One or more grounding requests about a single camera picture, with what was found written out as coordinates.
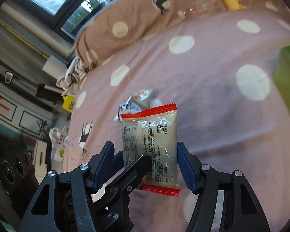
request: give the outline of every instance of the white bag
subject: white bag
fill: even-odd
[[[62,130],[57,127],[54,127],[49,131],[49,136],[52,142],[51,159],[59,162],[63,161],[63,154],[66,149],[63,141],[67,137],[68,131],[69,131],[68,125],[65,125],[65,127]]]

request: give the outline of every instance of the pink bedsheet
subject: pink bedsheet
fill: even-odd
[[[68,136],[74,147],[65,153],[65,168],[88,162],[108,140],[121,150],[121,124],[112,121],[118,105],[153,88],[156,104],[178,107],[178,141],[216,170],[241,170],[271,231],[279,231],[290,218],[290,116],[271,75],[287,44],[290,22],[251,9],[185,21],[123,49],[92,70],[79,92]],[[88,155],[81,156],[87,123],[92,124],[84,146]],[[133,191],[134,232],[185,231],[196,197],[179,175],[177,198]],[[217,211],[213,231],[220,215]]]

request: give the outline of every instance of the metal screw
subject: metal screw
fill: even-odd
[[[115,192],[117,190],[117,186],[112,186],[110,192]]]
[[[211,168],[210,165],[207,164],[202,165],[202,169],[205,171],[209,170],[210,168]]]
[[[47,173],[47,175],[48,175],[49,177],[53,177],[55,174],[56,174],[55,171],[49,171],[49,172]]]
[[[242,176],[242,175],[243,175],[242,172],[239,171],[239,170],[236,170],[236,171],[234,172],[234,174],[235,174],[236,176]]]
[[[79,168],[80,168],[81,170],[86,170],[86,169],[88,168],[88,165],[87,165],[87,164],[81,164],[81,165],[79,166]]]
[[[112,220],[116,219],[116,218],[117,218],[117,213],[116,213],[116,212],[109,213],[109,214],[108,214],[108,218],[110,218],[110,219],[112,219]]]

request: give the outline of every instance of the cabinet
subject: cabinet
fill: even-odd
[[[34,156],[33,156],[33,165],[36,169],[35,176],[39,183],[44,179],[47,174],[47,164],[45,163],[46,158],[46,148],[47,143],[38,140],[36,142]]]

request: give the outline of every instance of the blue gripper pad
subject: blue gripper pad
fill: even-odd
[[[195,182],[195,171],[183,151],[180,143],[177,143],[177,163],[183,175],[186,186],[193,194],[196,194],[198,187]]]
[[[111,177],[112,178],[116,173],[119,172],[120,169],[124,167],[124,152],[120,151],[115,154],[113,160],[112,160],[112,167],[111,169]]]
[[[103,184],[106,183],[113,176],[113,170],[111,170],[111,168],[112,168],[112,161],[113,161],[113,157],[115,153],[115,148],[114,148],[114,144],[111,142],[106,143],[104,146],[106,145],[107,145],[107,148],[104,154],[102,154],[102,158],[100,160],[100,163],[95,173],[95,183],[93,185],[93,189],[96,192],[99,189],[101,189],[103,187]]]

